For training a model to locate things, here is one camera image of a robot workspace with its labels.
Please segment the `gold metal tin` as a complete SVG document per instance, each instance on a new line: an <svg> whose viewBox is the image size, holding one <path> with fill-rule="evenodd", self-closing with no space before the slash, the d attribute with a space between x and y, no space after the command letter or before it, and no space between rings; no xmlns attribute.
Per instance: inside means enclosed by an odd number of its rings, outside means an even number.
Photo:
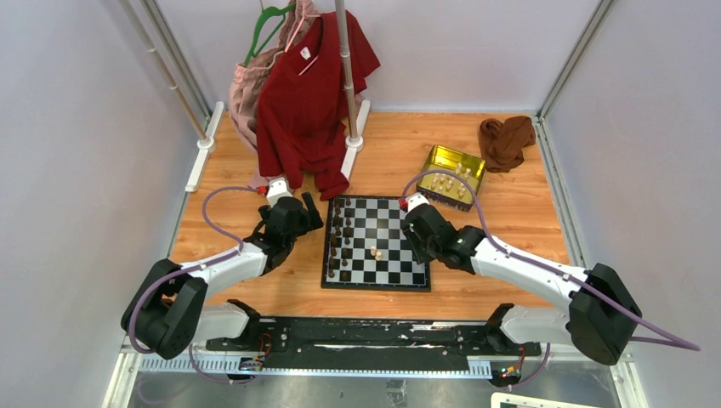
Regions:
<svg viewBox="0 0 721 408"><path fill-rule="evenodd" d="M423 164L424 175L417 181L417 191L461 212L474 207L474 198L485 175L485 161L460 150L435 144Z"/></svg>

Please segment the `black white chessboard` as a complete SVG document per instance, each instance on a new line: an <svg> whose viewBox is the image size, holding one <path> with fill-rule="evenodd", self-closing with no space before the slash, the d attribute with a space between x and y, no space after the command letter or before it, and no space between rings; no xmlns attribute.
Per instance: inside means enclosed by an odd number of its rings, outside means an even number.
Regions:
<svg viewBox="0 0 721 408"><path fill-rule="evenodd" d="M394 196L339 195L329 201L321 287L429 292L430 267L417 263Z"/></svg>

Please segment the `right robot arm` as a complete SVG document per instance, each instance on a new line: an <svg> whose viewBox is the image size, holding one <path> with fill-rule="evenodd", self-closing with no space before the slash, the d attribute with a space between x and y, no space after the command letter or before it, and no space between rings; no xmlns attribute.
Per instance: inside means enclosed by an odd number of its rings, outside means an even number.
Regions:
<svg viewBox="0 0 721 408"><path fill-rule="evenodd" d="M642 315L617 272L597 263L591 269L555 263L522 251L474 226L456 229L420 195L402 201L401 222L413 257L437 260L449 269L491 277L549 302L546 309L512 303L497 307L488 320L485 342L495 354L522 343L574 346L605 366L621 358Z"/></svg>

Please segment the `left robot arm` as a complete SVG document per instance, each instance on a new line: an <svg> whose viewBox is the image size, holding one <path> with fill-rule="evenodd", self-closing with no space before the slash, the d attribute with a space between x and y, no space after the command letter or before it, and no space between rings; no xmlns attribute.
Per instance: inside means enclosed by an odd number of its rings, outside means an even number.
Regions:
<svg viewBox="0 0 721 408"><path fill-rule="evenodd" d="M210 258L175 263L156 261L121 318L133 348L171 360L192 343L228 338L240 351L260 340L258 313L245 303L206 301L236 283L266 275L281 266L297 239L322 227L309 192L268 195L259 208L260 221L236 246Z"/></svg>

